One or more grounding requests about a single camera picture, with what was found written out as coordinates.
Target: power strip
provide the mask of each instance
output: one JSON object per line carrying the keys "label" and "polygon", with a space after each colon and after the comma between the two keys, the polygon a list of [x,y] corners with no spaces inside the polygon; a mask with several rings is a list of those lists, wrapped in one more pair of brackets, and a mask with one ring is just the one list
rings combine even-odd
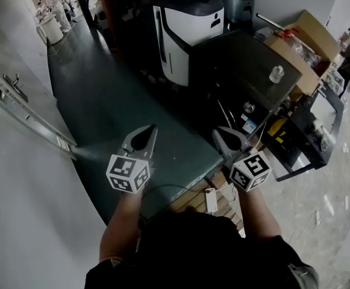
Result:
{"label": "power strip", "polygon": [[215,213],[217,211],[216,190],[214,188],[205,189],[205,203],[208,212]]}

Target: white cube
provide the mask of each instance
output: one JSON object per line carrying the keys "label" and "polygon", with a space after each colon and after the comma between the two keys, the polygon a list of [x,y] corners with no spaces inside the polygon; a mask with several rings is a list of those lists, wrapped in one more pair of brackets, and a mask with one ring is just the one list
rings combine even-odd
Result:
{"label": "white cube", "polygon": [[115,190],[137,193],[150,177],[149,164],[145,160],[113,154],[109,161],[107,177]]}
{"label": "white cube", "polygon": [[261,151],[234,163],[230,178],[236,185],[249,191],[264,183],[271,171],[270,162]]}

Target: label sticker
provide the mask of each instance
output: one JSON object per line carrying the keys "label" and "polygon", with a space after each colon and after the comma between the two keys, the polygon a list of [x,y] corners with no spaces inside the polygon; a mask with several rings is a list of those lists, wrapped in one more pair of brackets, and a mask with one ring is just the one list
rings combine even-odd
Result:
{"label": "label sticker", "polygon": [[247,122],[243,125],[242,130],[246,131],[249,134],[252,134],[252,132],[255,131],[255,128],[257,128],[257,125],[248,119]]}

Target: open cardboard box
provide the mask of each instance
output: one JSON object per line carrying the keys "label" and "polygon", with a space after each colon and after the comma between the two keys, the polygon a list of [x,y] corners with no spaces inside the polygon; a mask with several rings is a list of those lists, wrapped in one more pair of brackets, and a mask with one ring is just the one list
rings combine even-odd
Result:
{"label": "open cardboard box", "polygon": [[321,56],[321,62],[325,63],[325,67],[321,69],[320,74],[316,74],[283,39],[272,35],[264,41],[264,44],[280,54],[280,56],[285,58],[302,73],[301,78],[290,95],[294,101],[299,99],[303,94],[313,94],[319,80],[337,57],[341,48],[325,27],[308,11],[304,11],[296,22],[285,27],[285,29],[292,28],[299,31],[299,33],[294,33],[294,35],[311,47],[317,55]]}

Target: forearm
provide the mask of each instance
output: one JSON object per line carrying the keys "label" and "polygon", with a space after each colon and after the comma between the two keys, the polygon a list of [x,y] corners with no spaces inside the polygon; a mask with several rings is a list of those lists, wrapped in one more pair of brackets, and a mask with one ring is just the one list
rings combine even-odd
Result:
{"label": "forearm", "polygon": [[239,190],[239,201],[246,237],[266,240],[281,235],[281,228],[264,202],[259,188],[249,192]]}
{"label": "forearm", "polygon": [[127,258],[136,251],[139,215],[143,190],[125,193],[120,198],[100,243],[99,261],[107,258]]}

